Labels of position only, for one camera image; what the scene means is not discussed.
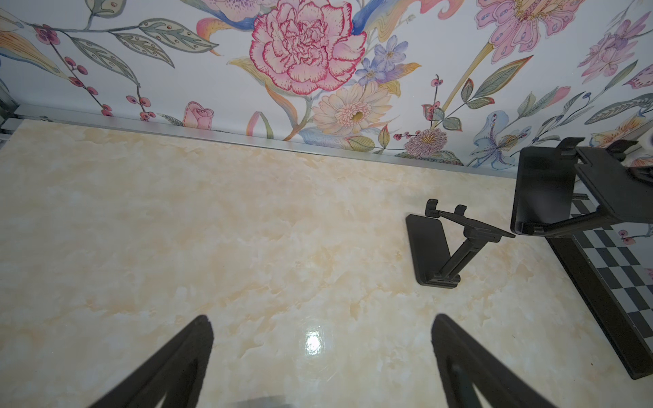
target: marble countertop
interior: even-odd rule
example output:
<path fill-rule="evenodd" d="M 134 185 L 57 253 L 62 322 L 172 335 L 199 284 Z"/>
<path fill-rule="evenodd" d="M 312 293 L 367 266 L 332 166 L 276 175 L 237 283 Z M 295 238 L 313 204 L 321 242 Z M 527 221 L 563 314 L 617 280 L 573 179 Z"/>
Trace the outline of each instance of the marble countertop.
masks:
<path fill-rule="evenodd" d="M 651 406 L 543 238 L 488 244 L 456 289 L 415 281 L 407 214 L 507 230 L 514 186 L 24 121 L 0 150 L 0 405 L 88 406 L 206 314 L 200 407 L 444 407 L 446 313 L 560 407 Z"/>

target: black phone stand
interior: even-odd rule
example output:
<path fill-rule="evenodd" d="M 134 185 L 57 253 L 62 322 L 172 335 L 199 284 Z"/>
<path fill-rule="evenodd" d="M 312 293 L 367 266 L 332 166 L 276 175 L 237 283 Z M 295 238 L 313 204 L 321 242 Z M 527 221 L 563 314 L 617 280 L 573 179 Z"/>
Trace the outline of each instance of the black phone stand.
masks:
<path fill-rule="evenodd" d="M 460 282 L 459 273 L 488 242 L 499 242 L 502 236 L 514 238 L 510 232 L 464 216 L 466 206 L 459 205 L 453 213 L 437 210 L 438 200 L 426 203 L 426 217 L 408 215 L 406 227 L 413 254 L 415 278 L 420 285 L 453 289 Z M 446 218 L 465 227 L 467 240 L 453 254 L 449 254 L 447 237 L 442 223 Z"/>
<path fill-rule="evenodd" d="M 637 142 L 577 147 L 582 140 L 565 138 L 555 148 L 521 150 L 510 225 L 515 234 L 554 238 L 616 223 L 653 222 L 651 167 L 628 169 L 619 163 Z M 593 213 L 569 218 L 576 177 L 599 205 Z"/>

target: black and white checkerboard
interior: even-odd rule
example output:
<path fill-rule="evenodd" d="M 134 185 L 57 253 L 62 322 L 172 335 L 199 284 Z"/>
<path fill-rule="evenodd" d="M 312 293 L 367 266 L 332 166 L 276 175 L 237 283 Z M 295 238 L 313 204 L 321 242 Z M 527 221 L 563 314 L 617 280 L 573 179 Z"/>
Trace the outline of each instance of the black and white checkerboard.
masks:
<path fill-rule="evenodd" d="M 575 198 L 571 216 L 577 217 L 595 210 L 589 199 Z M 612 227 L 579 232 L 574 234 L 574 238 L 636 327 L 649 353 L 653 354 L 653 278 Z"/>

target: stand holder clip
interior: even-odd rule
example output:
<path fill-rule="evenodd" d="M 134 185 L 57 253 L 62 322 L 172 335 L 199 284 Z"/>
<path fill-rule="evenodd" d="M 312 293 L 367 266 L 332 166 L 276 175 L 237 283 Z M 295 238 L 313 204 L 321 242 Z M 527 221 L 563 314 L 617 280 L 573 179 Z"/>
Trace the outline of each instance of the stand holder clip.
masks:
<path fill-rule="evenodd" d="M 413 254 L 415 277 L 420 285 L 453 289 L 460 282 L 460 271 L 488 242 L 499 242 L 501 237 L 515 235 L 502 229 L 464 216 L 466 206 L 459 205 L 453 213 L 437 209 L 438 200 L 426 203 L 426 217 L 408 215 L 406 227 Z M 446 218 L 465 229 L 467 240 L 453 255 L 449 254 L 447 237 L 437 218 Z"/>

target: stand base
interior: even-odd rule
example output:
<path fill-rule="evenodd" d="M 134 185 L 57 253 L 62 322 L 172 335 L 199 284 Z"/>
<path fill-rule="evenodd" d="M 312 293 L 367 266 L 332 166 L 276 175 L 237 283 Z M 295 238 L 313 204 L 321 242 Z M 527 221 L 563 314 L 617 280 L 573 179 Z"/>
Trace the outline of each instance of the stand base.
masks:
<path fill-rule="evenodd" d="M 458 286 L 459 275 L 452 280 L 438 280 L 434 275 L 451 257 L 442 223 L 434 218 L 411 214 L 406 217 L 406 227 L 417 283 L 448 289 Z"/>

